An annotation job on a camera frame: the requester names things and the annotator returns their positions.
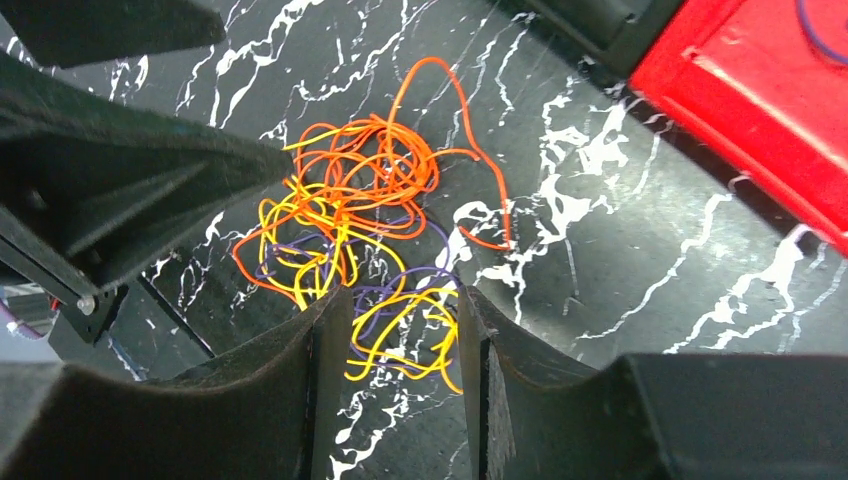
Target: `loop of orange cord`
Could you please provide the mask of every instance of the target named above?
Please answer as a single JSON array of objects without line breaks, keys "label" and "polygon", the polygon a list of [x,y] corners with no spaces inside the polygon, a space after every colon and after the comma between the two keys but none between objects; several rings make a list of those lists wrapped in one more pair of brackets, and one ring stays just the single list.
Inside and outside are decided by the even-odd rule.
[{"label": "loop of orange cord", "polygon": [[[433,151],[415,131],[395,120],[412,80],[421,67],[428,64],[440,66],[456,89],[463,127],[470,145],[468,149],[448,148]],[[308,149],[324,138],[331,139],[328,149]],[[363,147],[375,143],[377,146],[375,154],[362,153]],[[343,251],[343,244],[350,242],[352,235],[364,238],[363,235],[377,234],[396,240],[410,240],[420,235],[427,225],[427,217],[422,207],[416,203],[416,198],[419,194],[432,192],[438,187],[440,172],[437,160],[444,155],[466,155],[474,161],[483,160],[494,174],[500,195],[503,243],[496,244],[477,238],[463,226],[459,226],[459,230],[469,240],[483,247],[508,250],[511,246],[512,228],[503,174],[497,164],[477,144],[471,129],[465,93],[448,64],[439,58],[424,58],[412,67],[398,90],[387,118],[383,119],[376,114],[371,114],[367,119],[355,120],[341,127],[318,123],[306,129],[298,143],[285,148],[285,150],[294,149],[296,149],[295,174],[289,179],[284,179],[284,184],[293,190],[292,194],[281,203],[263,200],[260,204],[261,228],[251,232],[235,245],[233,257],[239,270],[248,280],[260,287],[286,295],[301,309],[306,308],[303,292],[307,289],[301,286],[286,287],[270,279],[256,278],[241,261],[240,249],[257,238],[261,239],[262,245],[274,243],[276,230],[280,225],[295,219],[298,223],[317,227],[330,244],[336,246],[333,258],[316,253],[312,260],[307,262],[308,265],[281,263],[300,269],[298,279],[304,278],[307,272],[314,272],[315,278],[318,278],[320,275],[316,265],[328,264],[332,266],[330,268],[332,278],[339,278],[342,284],[352,286],[357,278],[356,262],[352,252],[346,254]],[[323,172],[321,178],[306,178],[310,172],[319,170]],[[370,183],[355,186],[355,180],[363,176],[367,177]],[[266,211],[269,205],[272,213]],[[397,209],[403,212],[406,221],[389,223],[364,216],[366,212],[373,212],[378,207]],[[260,251],[260,263],[263,255],[264,253]],[[397,261],[401,268],[405,268],[399,259]],[[264,274],[270,274],[267,267],[261,268]],[[330,280],[331,278],[322,280],[327,288],[316,286],[308,289],[309,294],[323,295],[329,288]],[[391,301],[402,296],[403,283],[402,281],[398,286]],[[454,333],[450,342],[455,341],[455,337]],[[375,352],[370,351],[369,361],[374,355]],[[438,368],[443,369],[446,362],[443,358],[441,362]],[[350,363],[359,365],[362,362],[351,361]]]}]

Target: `red plastic bin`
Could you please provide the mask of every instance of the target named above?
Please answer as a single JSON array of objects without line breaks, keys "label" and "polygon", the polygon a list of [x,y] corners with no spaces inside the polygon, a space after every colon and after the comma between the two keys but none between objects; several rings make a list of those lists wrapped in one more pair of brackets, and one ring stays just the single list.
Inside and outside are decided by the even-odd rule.
[{"label": "red plastic bin", "polygon": [[[805,5],[848,55],[848,2]],[[795,0],[688,0],[630,84],[848,256],[848,67]]]}]

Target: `black marble tabletop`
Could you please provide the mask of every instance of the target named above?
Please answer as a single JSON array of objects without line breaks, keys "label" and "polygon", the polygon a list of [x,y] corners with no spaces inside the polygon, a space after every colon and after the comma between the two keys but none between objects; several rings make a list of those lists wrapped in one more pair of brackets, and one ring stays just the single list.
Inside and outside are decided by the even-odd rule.
[{"label": "black marble tabletop", "polygon": [[[517,242],[498,253],[459,234],[458,222],[497,233],[498,196],[479,164],[446,160],[441,187],[423,203],[450,248],[423,238],[401,248],[409,265],[447,261],[520,325],[594,367],[632,351],[848,350],[838,314],[848,263],[624,85],[595,86],[591,59],[547,34],[537,15],[508,0],[208,4],[226,23],[224,44],[49,73],[282,147],[316,122],[385,114],[408,69],[441,57],[470,98],[481,147],[505,173]],[[31,62],[6,26],[0,45]],[[425,69],[398,117],[434,147],[467,145],[447,87]],[[294,313],[229,256],[256,226],[259,199],[282,192],[221,212],[145,272],[207,352]],[[381,277],[379,259],[367,261],[369,276]],[[98,346],[103,359],[89,363],[139,378],[205,358],[180,322],[143,316],[119,319]],[[162,358],[177,360],[164,368]],[[378,371],[347,385],[339,415],[335,478],[468,478],[462,399],[440,380]]]}]

